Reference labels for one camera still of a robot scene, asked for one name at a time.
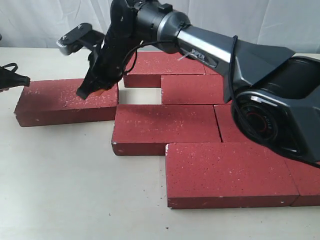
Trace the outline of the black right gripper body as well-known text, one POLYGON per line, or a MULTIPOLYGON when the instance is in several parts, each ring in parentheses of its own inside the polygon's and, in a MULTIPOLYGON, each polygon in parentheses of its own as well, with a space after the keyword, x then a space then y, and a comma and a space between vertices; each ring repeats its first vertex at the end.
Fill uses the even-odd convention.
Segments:
POLYGON ((89 55, 89 69, 76 95, 87 99, 97 91, 110 90, 122 79, 126 65, 133 55, 131 50, 136 46, 135 35, 119 35, 110 27, 104 39, 89 55))

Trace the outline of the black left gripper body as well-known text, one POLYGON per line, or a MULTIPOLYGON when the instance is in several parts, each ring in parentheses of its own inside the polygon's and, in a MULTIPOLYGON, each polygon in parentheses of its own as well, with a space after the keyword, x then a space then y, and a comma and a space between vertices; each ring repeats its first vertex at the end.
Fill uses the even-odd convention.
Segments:
POLYGON ((7 91, 11 88, 24 86, 29 87, 31 79, 28 76, 16 73, 17 67, 9 70, 5 67, 0 68, 0 91, 7 91))

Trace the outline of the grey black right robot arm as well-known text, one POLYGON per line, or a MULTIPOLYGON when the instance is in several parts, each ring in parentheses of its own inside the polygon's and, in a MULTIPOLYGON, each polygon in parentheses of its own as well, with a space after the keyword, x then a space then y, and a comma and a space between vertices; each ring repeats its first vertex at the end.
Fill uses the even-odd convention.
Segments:
POLYGON ((249 43, 190 23, 157 0, 114 0, 110 26, 89 55, 77 89, 86 99, 109 90, 139 48, 152 45, 196 60, 223 77, 223 100, 250 140, 276 154, 320 165, 320 61, 286 47, 249 43))

